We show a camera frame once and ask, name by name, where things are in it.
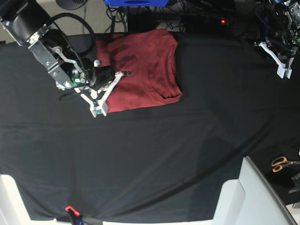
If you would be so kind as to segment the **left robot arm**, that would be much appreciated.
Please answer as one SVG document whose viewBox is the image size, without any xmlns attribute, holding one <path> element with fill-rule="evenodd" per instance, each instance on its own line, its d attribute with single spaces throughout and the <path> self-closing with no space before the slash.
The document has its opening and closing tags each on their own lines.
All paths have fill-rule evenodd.
<svg viewBox="0 0 300 225">
<path fill-rule="evenodd" d="M 277 64 L 277 75 L 289 78 L 291 65 L 300 54 L 300 2 L 298 0 L 259 0 L 255 15 L 262 24 L 261 47 Z"/>
</svg>

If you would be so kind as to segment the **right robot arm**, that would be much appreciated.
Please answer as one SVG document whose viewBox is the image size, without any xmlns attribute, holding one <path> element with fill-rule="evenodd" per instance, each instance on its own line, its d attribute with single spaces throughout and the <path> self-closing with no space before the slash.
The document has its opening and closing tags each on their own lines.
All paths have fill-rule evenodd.
<svg viewBox="0 0 300 225">
<path fill-rule="evenodd" d="M 89 31 L 91 45 L 87 50 L 77 52 L 71 45 L 55 22 L 63 17 L 79 21 Z M 72 13 L 51 17 L 35 0 L 2 0 L 0 24 L 18 45 L 28 47 L 58 89 L 74 90 L 89 104 L 93 117 L 107 115 L 108 97 L 129 72 L 116 72 L 111 66 L 103 67 L 100 60 L 86 57 L 95 48 L 96 39 L 84 19 Z"/>
</svg>

